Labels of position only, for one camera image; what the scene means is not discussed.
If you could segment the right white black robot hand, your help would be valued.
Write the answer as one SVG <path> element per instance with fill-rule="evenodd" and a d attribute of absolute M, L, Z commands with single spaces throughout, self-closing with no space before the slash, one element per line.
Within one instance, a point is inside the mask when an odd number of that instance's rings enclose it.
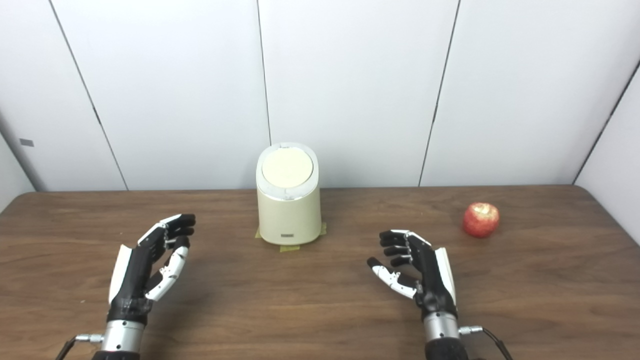
<path fill-rule="evenodd" d="M 446 249 L 434 248 L 411 230 L 390 229 L 378 234 L 390 266 L 370 257 L 366 264 L 394 292 L 414 300 L 425 318 L 432 313 L 458 317 L 455 285 Z"/>

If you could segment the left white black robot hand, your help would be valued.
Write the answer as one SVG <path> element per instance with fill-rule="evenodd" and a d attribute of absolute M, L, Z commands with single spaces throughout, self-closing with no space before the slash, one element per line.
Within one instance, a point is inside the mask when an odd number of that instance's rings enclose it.
<path fill-rule="evenodd" d="M 110 278 L 107 322 L 147 324 L 153 304 L 185 268 L 195 224 L 194 214 L 176 214 L 151 226 L 135 247 L 120 246 Z"/>

